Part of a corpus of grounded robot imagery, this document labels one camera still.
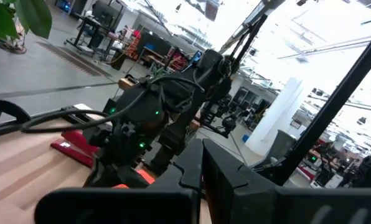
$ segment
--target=concrete floor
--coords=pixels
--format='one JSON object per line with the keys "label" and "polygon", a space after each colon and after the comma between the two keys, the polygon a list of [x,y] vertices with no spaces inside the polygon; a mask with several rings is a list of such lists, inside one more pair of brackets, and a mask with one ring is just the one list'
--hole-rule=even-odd
{"label": "concrete floor", "polygon": [[[125,61],[120,71],[109,66],[99,65],[101,69],[111,74],[111,77],[96,77],[49,52],[38,42],[63,47],[65,39],[77,35],[76,26],[78,24],[78,21],[67,17],[66,14],[54,7],[51,8],[51,12],[53,27],[49,39],[45,40],[29,33],[26,37],[27,52],[24,55],[15,55],[0,49],[0,99],[21,106],[29,114],[56,110],[79,103],[86,104],[95,110],[102,110],[107,99],[115,95],[118,86],[91,86],[116,83],[125,76],[124,72],[129,70],[133,62]],[[130,74],[141,77],[146,72],[147,68],[135,65]],[[59,88],[73,86],[83,86],[83,88],[59,90]],[[40,90],[42,93],[29,93],[32,90]],[[2,117],[2,121],[8,119],[10,119],[8,116]],[[221,126],[220,123],[221,121],[218,121],[216,126]],[[197,133],[197,138],[212,139],[249,166],[262,158],[245,147],[242,142],[244,134],[250,134],[250,131],[242,125],[238,125],[228,139],[206,129],[201,129]]]}

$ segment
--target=potted plant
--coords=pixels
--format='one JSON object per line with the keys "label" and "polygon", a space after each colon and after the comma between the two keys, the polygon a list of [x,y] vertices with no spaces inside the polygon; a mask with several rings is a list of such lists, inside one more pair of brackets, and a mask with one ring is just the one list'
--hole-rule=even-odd
{"label": "potted plant", "polygon": [[32,31],[35,35],[49,38],[52,16],[44,0],[2,0],[0,1],[0,39],[18,39],[14,23],[18,17],[24,33]]}

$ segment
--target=gray floor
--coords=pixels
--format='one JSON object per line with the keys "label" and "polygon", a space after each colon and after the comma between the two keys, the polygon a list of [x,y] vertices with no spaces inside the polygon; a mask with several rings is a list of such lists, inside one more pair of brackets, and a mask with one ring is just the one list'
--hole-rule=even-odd
{"label": "gray floor", "polygon": [[[117,85],[79,88],[67,91],[55,91],[39,94],[25,94],[30,90],[54,90],[63,87],[88,86],[102,83],[116,83],[123,78],[134,63],[125,61],[120,71],[109,66],[98,65],[101,69],[111,74],[111,77],[91,76],[73,64],[54,55],[38,42],[50,43],[57,47],[64,46],[64,40],[77,35],[76,26],[78,21],[67,17],[62,11],[51,7],[53,15],[53,28],[48,40],[29,33],[26,37],[27,52],[24,55],[16,55],[0,49],[0,99],[16,103],[23,107],[29,114],[42,113],[55,110],[63,106],[84,103],[95,110],[102,110],[109,97],[115,95]],[[130,74],[141,77],[147,72],[147,68],[135,65]],[[10,119],[5,116],[2,121]],[[223,146],[230,154],[240,161],[251,165],[261,159],[252,153],[242,142],[242,136],[250,134],[249,130],[238,125],[231,136],[226,139],[211,131],[200,129],[197,138],[210,138]]]}

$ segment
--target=trash can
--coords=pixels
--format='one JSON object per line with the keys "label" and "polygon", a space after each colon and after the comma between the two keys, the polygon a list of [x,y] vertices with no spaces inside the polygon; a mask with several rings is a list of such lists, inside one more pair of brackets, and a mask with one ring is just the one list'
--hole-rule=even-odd
{"label": "trash can", "polygon": [[120,70],[122,68],[123,62],[128,58],[126,54],[124,54],[124,50],[116,49],[114,56],[111,59],[111,67],[116,70]]}

